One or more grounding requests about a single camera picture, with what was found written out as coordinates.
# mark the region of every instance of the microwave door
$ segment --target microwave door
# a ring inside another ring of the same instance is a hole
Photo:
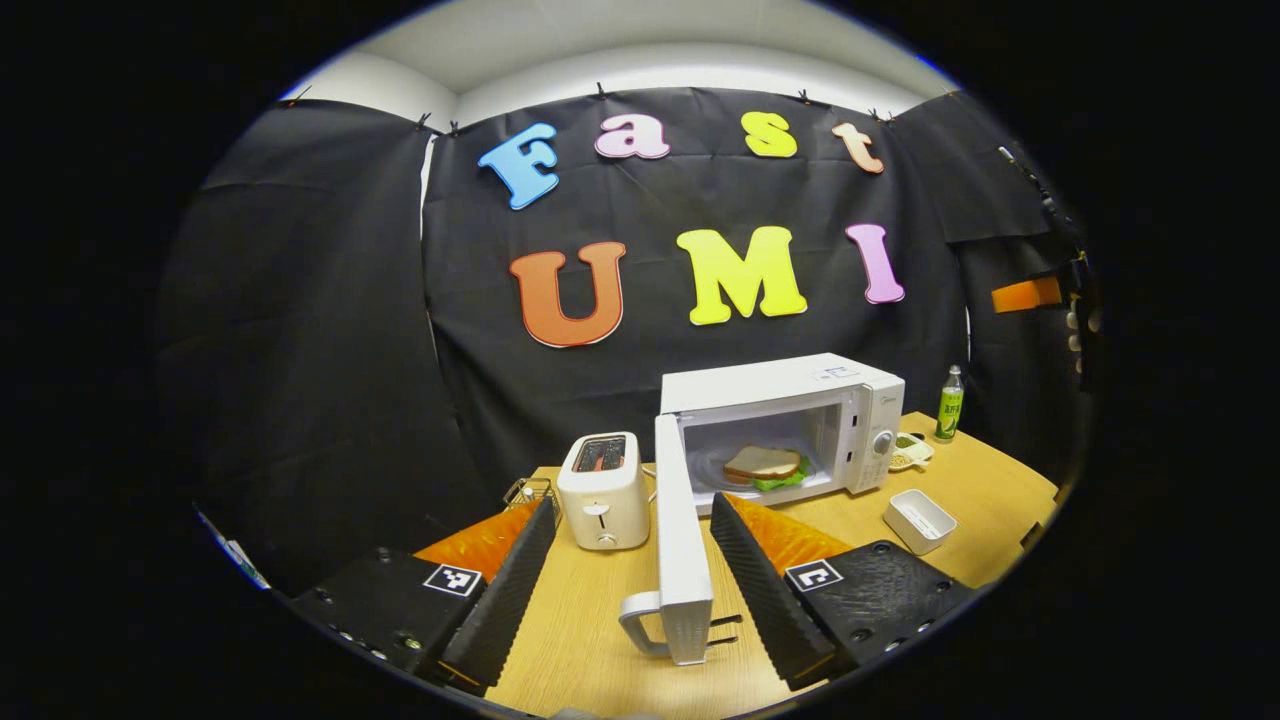
[[[692,665],[707,660],[712,575],[678,418],[658,415],[654,423],[662,625],[672,661]]]

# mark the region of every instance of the toaster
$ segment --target toaster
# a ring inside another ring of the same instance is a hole
[[[627,432],[581,437],[557,480],[563,516],[586,550],[625,550],[649,538],[640,448]]]

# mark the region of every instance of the bottle label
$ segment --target bottle label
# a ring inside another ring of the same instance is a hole
[[[960,421],[960,405],[964,401],[964,391],[943,392],[942,402],[938,405],[938,427],[933,434],[951,439],[956,434],[956,424]]]

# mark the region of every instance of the black backdrop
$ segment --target black backdrop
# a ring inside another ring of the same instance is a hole
[[[343,102],[269,110],[193,197],[160,286],[168,441],[195,474],[174,480],[288,594],[500,507],[422,306],[426,141]]]
[[[740,118],[753,110],[786,118],[799,143],[795,156],[751,152]],[[625,113],[658,118],[669,155],[596,155],[602,120]],[[557,129],[547,142],[558,156],[550,172],[559,183],[513,211],[502,179],[476,160],[538,122]],[[883,173],[850,159],[831,132],[842,122],[872,138]],[[635,432],[649,460],[663,373],[829,351],[902,377],[904,410],[931,415],[947,368],[960,365],[973,391],[961,429],[1059,480],[1083,437],[1065,311],[997,318],[991,291],[1065,260],[1070,249],[1044,236],[1039,196],[997,154],[1000,145],[1025,155],[965,94],[888,122],[772,94],[705,88],[550,102],[438,138],[424,208],[428,305],[463,436],[486,479],[498,487],[534,466],[558,465],[577,437],[598,432]],[[900,302],[864,300],[863,259],[845,236],[858,223],[886,228],[887,254],[906,290]],[[762,225],[791,231],[795,277],[809,309],[774,318],[735,311],[721,324],[691,324],[694,273],[676,237],[716,229],[745,256]],[[525,331],[508,265],[559,251],[567,260],[559,270],[562,309],[585,316],[595,297],[577,250],[602,241],[626,246],[620,327],[588,346],[536,342]]]

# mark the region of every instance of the white wall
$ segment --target white wall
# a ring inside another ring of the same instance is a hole
[[[483,85],[458,97],[453,119],[468,126],[517,108],[604,90],[722,87],[796,95],[867,111],[899,114],[928,97],[824,60],[712,42],[637,45],[556,60]],[[936,95],[946,90],[940,79]]]
[[[329,64],[305,77],[284,94],[296,97],[306,90],[307,100],[340,100],[375,108],[417,122],[422,113],[431,113],[428,123],[448,128],[458,97],[448,88],[394,60],[367,53],[344,53]]]

